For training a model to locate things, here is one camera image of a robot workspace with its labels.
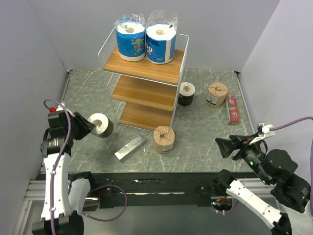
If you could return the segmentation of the blue paper towel roll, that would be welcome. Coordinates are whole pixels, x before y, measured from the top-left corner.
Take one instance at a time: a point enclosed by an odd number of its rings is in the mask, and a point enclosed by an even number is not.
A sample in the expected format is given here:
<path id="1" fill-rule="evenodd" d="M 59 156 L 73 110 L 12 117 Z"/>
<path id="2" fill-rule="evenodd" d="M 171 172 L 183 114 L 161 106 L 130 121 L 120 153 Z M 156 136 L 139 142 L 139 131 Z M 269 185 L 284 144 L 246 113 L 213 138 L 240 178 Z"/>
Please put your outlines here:
<path id="1" fill-rule="evenodd" d="M 141 14 L 123 15 L 114 23 L 118 54 L 121 59 L 137 62 L 145 57 L 146 27 Z"/>
<path id="2" fill-rule="evenodd" d="M 155 64 L 169 63 L 174 57 L 178 15 L 154 10 L 146 22 L 146 56 Z"/>

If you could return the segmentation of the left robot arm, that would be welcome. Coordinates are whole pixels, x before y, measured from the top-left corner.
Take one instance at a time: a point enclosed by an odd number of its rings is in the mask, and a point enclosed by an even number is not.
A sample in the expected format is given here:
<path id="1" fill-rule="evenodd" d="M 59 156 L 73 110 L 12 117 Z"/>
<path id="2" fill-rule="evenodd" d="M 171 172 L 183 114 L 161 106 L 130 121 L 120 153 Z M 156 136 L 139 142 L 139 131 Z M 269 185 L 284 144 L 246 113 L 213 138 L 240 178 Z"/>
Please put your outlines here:
<path id="1" fill-rule="evenodd" d="M 78 112 L 51 109 L 40 146 L 45 166 L 45 203 L 40 222 L 32 225 L 34 235 L 82 235 L 82 218 L 86 197 L 97 191 L 91 172 L 78 173 L 68 180 L 71 148 L 75 140 L 81 140 L 94 125 Z"/>

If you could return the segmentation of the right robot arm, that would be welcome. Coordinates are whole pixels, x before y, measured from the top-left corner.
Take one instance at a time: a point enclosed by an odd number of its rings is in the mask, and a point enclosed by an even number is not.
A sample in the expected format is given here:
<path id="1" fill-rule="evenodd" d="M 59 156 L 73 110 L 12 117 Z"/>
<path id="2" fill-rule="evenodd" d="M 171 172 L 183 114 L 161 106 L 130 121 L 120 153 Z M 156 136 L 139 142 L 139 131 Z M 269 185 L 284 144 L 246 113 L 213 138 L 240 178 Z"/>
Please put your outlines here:
<path id="1" fill-rule="evenodd" d="M 285 150 L 262 150 L 266 142 L 257 135 L 216 138 L 221 156 L 227 158 L 233 151 L 233 160 L 244 160 L 266 186 L 273 185 L 271 195 L 283 210 L 267 204 L 250 191 L 231 172 L 223 169 L 214 180 L 214 191 L 229 195 L 257 215 L 273 235 L 311 235 L 313 193 L 311 185 L 295 174 L 298 165 Z"/>

